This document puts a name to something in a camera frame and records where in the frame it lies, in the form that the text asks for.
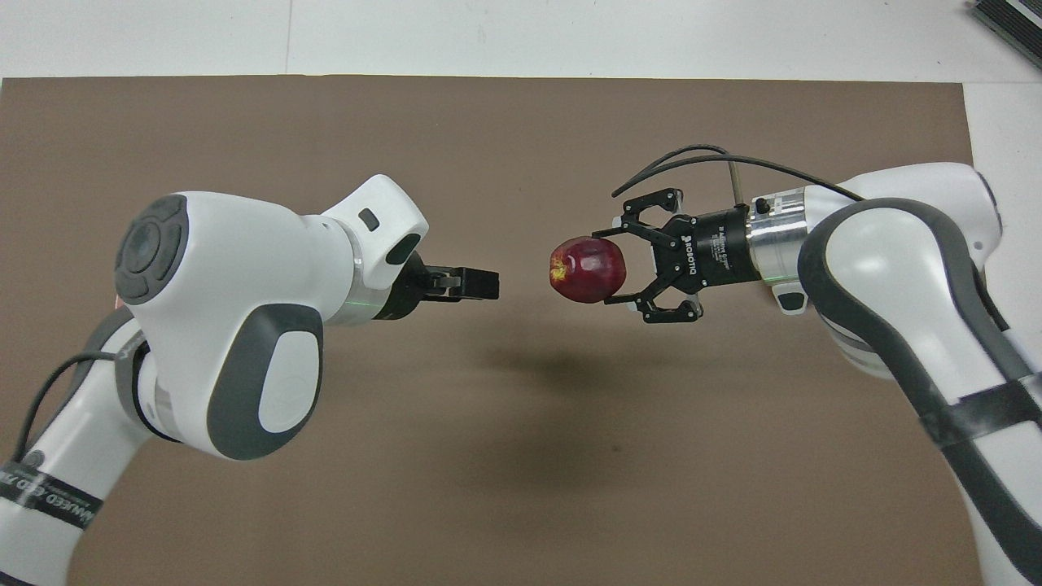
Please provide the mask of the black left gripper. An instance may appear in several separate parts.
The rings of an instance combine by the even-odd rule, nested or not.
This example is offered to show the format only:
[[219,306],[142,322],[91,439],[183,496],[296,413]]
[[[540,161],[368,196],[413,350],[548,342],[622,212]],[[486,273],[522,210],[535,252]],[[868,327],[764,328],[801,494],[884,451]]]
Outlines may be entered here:
[[413,252],[388,292],[379,320],[401,319],[425,300],[458,303],[463,300],[498,300],[499,297],[498,272],[425,265],[419,253]]

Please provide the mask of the dark red apple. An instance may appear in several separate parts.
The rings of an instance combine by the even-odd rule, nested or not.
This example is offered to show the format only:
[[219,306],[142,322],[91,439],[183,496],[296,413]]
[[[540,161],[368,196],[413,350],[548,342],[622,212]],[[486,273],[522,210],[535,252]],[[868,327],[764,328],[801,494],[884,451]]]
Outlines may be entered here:
[[607,238],[570,238],[549,257],[551,288],[576,303],[602,303],[627,277],[623,252]]

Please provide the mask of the brown table mat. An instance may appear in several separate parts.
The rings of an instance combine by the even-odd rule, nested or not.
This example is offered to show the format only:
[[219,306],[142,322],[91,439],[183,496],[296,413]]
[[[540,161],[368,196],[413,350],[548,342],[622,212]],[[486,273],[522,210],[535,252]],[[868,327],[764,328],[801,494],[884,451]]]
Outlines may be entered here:
[[329,329],[315,415],[270,457],[149,440],[70,586],[979,586],[940,453],[815,314],[745,283],[649,326],[550,288],[550,250],[692,143],[829,181],[973,160],[953,83],[5,79],[0,457],[175,190],[316,214],[383,172],[424,260],[501,275],[496,301]]

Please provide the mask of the grey ribbed metal device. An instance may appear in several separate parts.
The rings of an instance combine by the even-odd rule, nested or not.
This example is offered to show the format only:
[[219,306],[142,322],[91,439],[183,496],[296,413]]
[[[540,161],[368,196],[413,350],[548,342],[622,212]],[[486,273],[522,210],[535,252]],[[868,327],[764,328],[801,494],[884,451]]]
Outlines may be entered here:
[[1042,70],[1042,0],[969,0],[969,11]]

